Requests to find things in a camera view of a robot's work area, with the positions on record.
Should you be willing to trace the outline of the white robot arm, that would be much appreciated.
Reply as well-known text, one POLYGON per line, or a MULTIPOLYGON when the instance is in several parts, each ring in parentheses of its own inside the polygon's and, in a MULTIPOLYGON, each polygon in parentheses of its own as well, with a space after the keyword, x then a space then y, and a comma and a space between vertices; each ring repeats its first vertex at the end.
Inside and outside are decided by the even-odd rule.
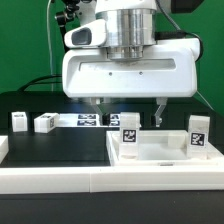
POLYGON ((171 97, 197 91, 200 38, 180 28, 156 32, 158 13, 191 13, 204 0, 80 0, 81 26, 64 35, 63 91, 94 109, 103 98, 154 98, 158 127, 171 97))

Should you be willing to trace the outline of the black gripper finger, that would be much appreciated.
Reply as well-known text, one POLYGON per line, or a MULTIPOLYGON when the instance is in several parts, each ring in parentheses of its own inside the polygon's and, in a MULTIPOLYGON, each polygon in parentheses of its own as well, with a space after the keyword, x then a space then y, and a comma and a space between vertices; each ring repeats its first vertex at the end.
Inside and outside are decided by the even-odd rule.
POLYGON ((108 126, 110 124, 110 114, 103 108, 103 103, 100 98, 91 98, 90 104, 94 111, 99 115, 99 123, 102 126, 108 126))
POLYGON ((164 97, 160 97, 160 98, 156 99, 158 108, 157 108, 155 114, 152 116, 152 124, 155 127, 159 127, 162 123, 161 115, 166 108, 167 101, 168 101, 168 99, 164 98, 164 97))

